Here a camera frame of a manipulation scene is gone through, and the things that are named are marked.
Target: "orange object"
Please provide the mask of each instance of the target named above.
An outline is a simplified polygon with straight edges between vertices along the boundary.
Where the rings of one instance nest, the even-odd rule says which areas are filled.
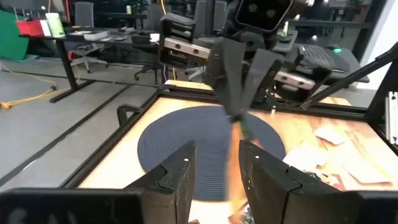
[[[253,141],[251,141],[251,142],[252,142],[253,144],[255,144],[256,146],[262,148],[260,142],[259,142],[257,139],[255,139],[255,140],[253,140]]]
[[[15,21],[21,35],[43,37],[43,29],[39,20],[34,21]]]
[[[246,194],[243,189],[241,170],[239,168],[239,142],[243,138],[240,123],[233,123],[231,133],[231,144],[228,151],[228,196],[231,217],[231,223],[238,223],[240,214],[237,213],[245,200]]]

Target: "black desk leg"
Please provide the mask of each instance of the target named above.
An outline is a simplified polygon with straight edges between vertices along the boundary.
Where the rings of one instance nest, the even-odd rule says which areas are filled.
[[[55,41],[56,45],[57,45],[57,49],[58,52],[60,54],[62,63],[63,63],[63,68],[65,69],[65,72],[67,73],[67,77],[68,77],[68,81],[69,81],[69,85],[70,85],[70,90],[68,91],[64,91],[63,93],[53,97],[50,99],[51,103],[56,103],[59,100],[62,100],[63,98],[71,95],[72,93],[94,83],[94,80],[88,80],[83,82],[82,84],[78,85],[75,79],[75,75],[73,74],[73,70],[72,67],[70,66],[70,61],[68,58],[68,52],[65,49],[65,45],[63,44],[62,40],[56,40]]]
[[[155,84],[157,85],[157,69],[155,69]]]

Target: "yellow cable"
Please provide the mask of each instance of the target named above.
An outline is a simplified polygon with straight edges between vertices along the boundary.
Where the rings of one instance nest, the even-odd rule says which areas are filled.
[[[49,0],[49,8],[47,9],[48,13],[50,13],[50,8],[51,8],[51,0]]]
[[[174,68],[173,68],[173,77],[174,77],[174,80],[177,80],[177,76],[175,75],[175,70],[174,70]]]
[[[8,69],[8,68],[5,66],[5,64],[3,64],[2,67],[3,67],[4,69],[6,69],[6,70],[7,70],[9,73],[11,73],[11,74],[14,74],[14,75],[24,75],[24,76],[32,77],[32,78],[35,78],[35,79],[37,79],[37,80],[40,80],[40,81],[43,81],[43,82],[48,82],[48,83],[53,84],[54,86],[57,86],[57,83],[54,82],[54,81],[51,81],[51,80],[46,80],[46,79],[44,79],[44,78],[40,78],[40,77],[37,77],[37,76],[34,76],[34,75],[25,74],[25,73],[13,72],[13,71],[11,71],[10,69]],[[79,68],[78,68],[77,66],[76,66],[76,69],[77,69],[77,73],[78,73],[78,81],[80,81],[80,71],[79,71]],[[32,101],[32,100],[37,100],[37,99],[40,99],[40,98],[43,98],[43,97],[46,97],[46,96],[54,95],[54,94],[56,94],[56,93],[60,93],[60,92],[63,92],[63,91],[67,91],[67,90],[69,90],[69,89],[70,89],[70,88],[65,88],[65,89],[57,90],[57,91],[54,91],[54,90],[52,90],[52,89],[49,89],[49,90],[46,90],[45,92],[43,92],[43,93],[41,93],[41,94],[39,94],[39,95],[37,95],[37,96],[33,96],[33,97],[30,97],[30,98],[21,99],[21,100],[14,100],[14,101],[10,101],[10,102],[0,102],[0,109],[1,109],[1,108],[4,108],[5,110],[9,110],[12,106],[19,105],[19,104],[21,104],[21,103],[26,103],[26,102],[29,102],[29,101]]]
[[[163,9],[163,15],[166,15],[166,8],[164,7],[163,0],[160,0],[160,5],[162,6],[162,9]]]

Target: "black cloth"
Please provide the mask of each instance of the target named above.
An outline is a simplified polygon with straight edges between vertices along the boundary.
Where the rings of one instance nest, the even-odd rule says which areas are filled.
[[[278,159],[285,147],[276,131],[263,120],[246,114],[262,147]],[[220,106],[198,106],[169,113],[148,125],[138,142],[138,158],[148,172],[187,141],[197,142],[194,199],[226,200],[225,166],[231,123]]]

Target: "paper scrap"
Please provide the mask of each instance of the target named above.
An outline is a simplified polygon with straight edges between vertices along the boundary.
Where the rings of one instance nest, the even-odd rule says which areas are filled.
[[[391,182],[391,179],[364,159],[343,159],[343,168],[362,184]]]
[[[314,132],[314,135],[316,137],[322,138],[328,142],[331,142],[334,145],[340,145],[348,140],[348,138],[345,138],[344,136],[342,136],[338,131],[336,131],[335,128],[333,128],[331,126],[318,128]]]
[[[290,151],[283,161],[299,170],[314,170],[318,165],[324,166],[328,162],[328,157],[328,152],[303,143]]]
[[[150,42],[157,42],[160,40],[160,34],[149,34],[150,35]]]

